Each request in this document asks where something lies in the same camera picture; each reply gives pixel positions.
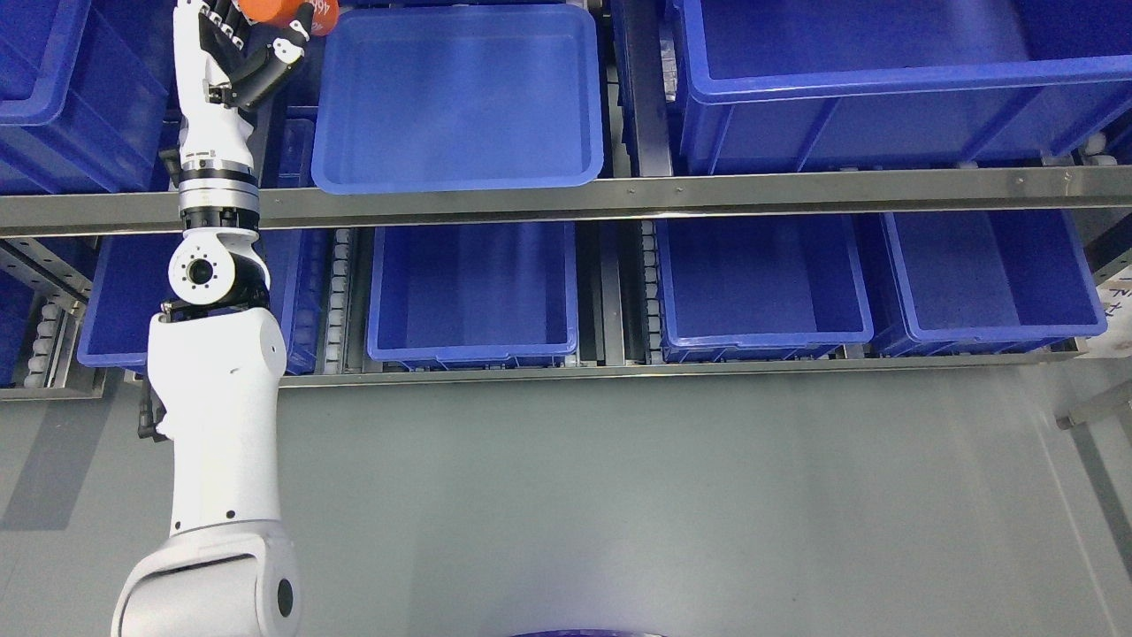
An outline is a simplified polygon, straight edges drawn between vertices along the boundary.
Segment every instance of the metal shelf rail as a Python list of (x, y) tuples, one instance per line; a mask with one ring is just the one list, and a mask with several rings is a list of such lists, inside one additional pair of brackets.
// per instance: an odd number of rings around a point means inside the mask
[[(543, 370), (398, 372), (365, 355), (365, 310), (369, 293), (369, 232), (352, 232), (344, 343), (334, 360), (310, 377), (286, 378), (285, 388), (478, 382), (501, 380), (674, 377), (908, 370), (1047, 363), (1072, 359), (1080, 341), (1024, 355), (876, 359), (841, 348), (816, 361), (657, 364), (657, 317), (650, 308), (642, 249), (642, 222), (691, 215), (864, 213), (1018, 208), (1132, 207), (1132, 165), (1035, 165), (934, 170), (672, 177), (667, 105), (653, 0), (619, 0), (599, 15), (602, 36), (614, 42), (632, 141), (632, 174), (576, 188), (335, 196), (317, 188), (277, 189), (263, 183), (264, 227), (368, 227), (419, 223), (480, 223), (569, 219), (578, 227), (578, 278), (583, 343), (573, 364)], [(608, 105), (618, 107), (616, 100)], [(282, 109), (264, 109), (257, 156), (277, 155)], [(607, 122), (607, 148), (611, 135)], [(175, 192), (35, 195), (0, 197), (0, 239), (46, 235), (175, 232)], [(1087, 247), (1095, 272), (1130, 258), (1132, 221), (1120, 222)], [(85, 298), (76, 299), (85, 304)], [(67, 376), (79, 379), (83, 373)], [(68, 385), (43, 390), (0, 390), (0, 401), (101, 396), (102, 375), (89, 388)]]

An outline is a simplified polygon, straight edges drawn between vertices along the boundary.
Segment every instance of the gray floor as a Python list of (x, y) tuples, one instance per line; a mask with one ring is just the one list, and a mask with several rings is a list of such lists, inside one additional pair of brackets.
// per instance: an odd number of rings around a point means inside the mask
[[(1053, 425), (1130, 377), (1072, 362), (291, 390), (303, 634), (1132, 635), (1132, 583)], [(0, 406), (0, 635), (105, 635), (161, 542), (172, 450), (135, 438), (136, 401)], [(1130, 502), (1120, 424), (1090, 432)]]

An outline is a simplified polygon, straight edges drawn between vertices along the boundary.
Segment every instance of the blue plastic tray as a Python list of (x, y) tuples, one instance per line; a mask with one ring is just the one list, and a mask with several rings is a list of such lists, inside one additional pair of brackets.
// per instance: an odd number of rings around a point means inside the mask
[(19, 1), (0, 18), (0, 193), (144, 190), (173, 2)]
[(410, 370), (559, 365), (577, 350), (573, 223), (378, 229), (368, 350)]
[(873, 337), (843, 215), (657, 222), (669, 363), (824, 356)]
[(674, 0), (695, 174), (1064, 155), (1132, 105), (1113, 0)]
[(858, 224), (877, 354), (1023, 353), (1105, 332), (1063, 210), (885, 213)]
[[(261, 233), (272, 273), (271, 309), (283, 330), (291, 375), (315, 370), (331, 234)], [(79, 338), (79, 363), (145, 373), (149, 320), (163, 300), (174, 298), (165, 269), (180, 242), (180, 234), (125, 234), (103, 241)]]
[(33, 295), (31, 287), (0, 272), (0, 388), (12, 382), (27, 334)]
[(568, 5), (357, 9), (328, 36), (328, 192), (580, 186), (603, 162), (593, 18)]

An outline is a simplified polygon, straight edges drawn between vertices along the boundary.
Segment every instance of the orange bottle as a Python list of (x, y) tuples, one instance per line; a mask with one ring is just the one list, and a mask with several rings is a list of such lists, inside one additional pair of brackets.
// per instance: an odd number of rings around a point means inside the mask
[(312, 35), (326, 35), (338, 23), (337, 0), (240, 0), (240, 9), (257, 23), (286, 26), (303, 2), (315, 6)]

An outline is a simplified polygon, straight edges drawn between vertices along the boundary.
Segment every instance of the metal bracket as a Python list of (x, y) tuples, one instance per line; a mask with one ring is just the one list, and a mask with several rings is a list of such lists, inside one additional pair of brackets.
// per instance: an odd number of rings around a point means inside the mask
[(1132, 381), (1098, 394), (1057, 418), (1057, 428), (1071, 430), (1089, 423), (1104, 421), (1122, 411), (1132, 411)]
[(0, 239), (0, 268), (68, 313), (86, 310), (91, 279), (35, 239)]

